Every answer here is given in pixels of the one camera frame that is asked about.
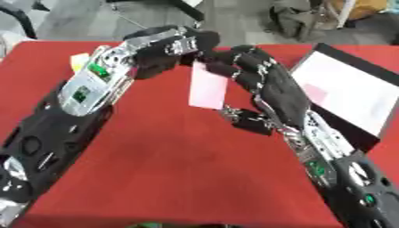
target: white paper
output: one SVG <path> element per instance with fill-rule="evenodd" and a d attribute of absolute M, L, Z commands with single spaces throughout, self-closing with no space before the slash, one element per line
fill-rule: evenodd
<path fill-rule="evenodd" d="M 397 86 L 319 52 L 292 76 L 312 102 L 376 136 L 399 97 Z"/>
<path fill-rule="evenodd" d="M 221 110 L 227 90 L 226 77 L 206 71 L 203 63 L 192 64 L 189 105 L 194 107 Z"/>

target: paper card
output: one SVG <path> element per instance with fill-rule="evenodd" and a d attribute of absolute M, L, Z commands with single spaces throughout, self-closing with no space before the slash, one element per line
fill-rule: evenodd
<path fill-rule="evenodd" d="M 90 60 L 90 55 L 88 53 L 80 53 L 70 56 L 70 67 L 76 73 L 85 66 L 85 64 Z"/>
<path fill-rule="evenodd" d="M 228 79 L 206 70 L 200 62 L 192 65 L 189 105 L 212 110 L 221 110 Z"/>

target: robot finger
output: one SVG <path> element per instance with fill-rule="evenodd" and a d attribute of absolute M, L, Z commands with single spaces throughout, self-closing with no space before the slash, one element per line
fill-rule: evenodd
<path fill-rule="evenodd" d="M 240 46 L 235 46 L 232 49 L 236 52 L 249 54 L 252 57 L 257 58 L 261 61 L 266 61 L 267 63 L 275 62 L 272 55 L 268 54 L 264 50 L 262 50 L 256 46 L 253 46 L 253 45 L 240 45 Z"/>
<path fill-rule="evenodd" d="M 208 63 L 207 70 L 217 75 L 231 78 L 251 93 L 258 91 L 263 86 L 262 77 L 258 74 L 251 74 L 222 62 Z"/>
<path fill-rule="evenodd" d="M 265 81 L 267 77 L 267 67 L 263 62 L 247 53 L 238 52 L 236 50 L 214 53 L 213 61 L 221 61 L 224 64 L 238 66 L 244 71 L 252 74 L 258 74 Z"/>

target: pink paper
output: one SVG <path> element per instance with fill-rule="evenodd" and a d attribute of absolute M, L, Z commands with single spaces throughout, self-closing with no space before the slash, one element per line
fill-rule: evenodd
<path fill-rule="evenodd" d="M 212 110 L 221 110 L 228 79 L 206 71 L 200 62 L 192 65 L 189 105 Z"/>

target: fingertip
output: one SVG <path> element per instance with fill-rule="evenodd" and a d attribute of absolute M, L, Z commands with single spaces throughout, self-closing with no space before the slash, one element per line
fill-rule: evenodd
<path fill-rule="evenodd" d="M 225 77 L 232 77 L 232 75 L 238 71 L 238 69 L 220 62 L 208 63 L 206 65 L 207 71 Z"/>

